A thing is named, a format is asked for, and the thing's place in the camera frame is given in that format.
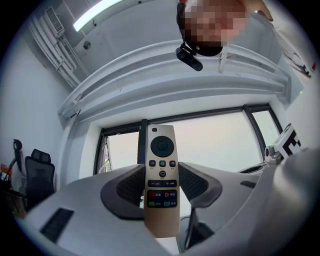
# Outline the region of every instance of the black mesh chair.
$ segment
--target black mesh chair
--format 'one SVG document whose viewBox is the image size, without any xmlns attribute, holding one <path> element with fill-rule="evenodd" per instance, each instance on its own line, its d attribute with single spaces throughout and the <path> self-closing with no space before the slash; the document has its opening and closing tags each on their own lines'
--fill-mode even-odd
<svg viewBox="0 0 320 256">
<path fill-rule="evenodd" d="M 30 210 L 55 192 L 55 166 L 48 153 L 34 149 L 25 158 L 27 210 Z"/>
</svg>

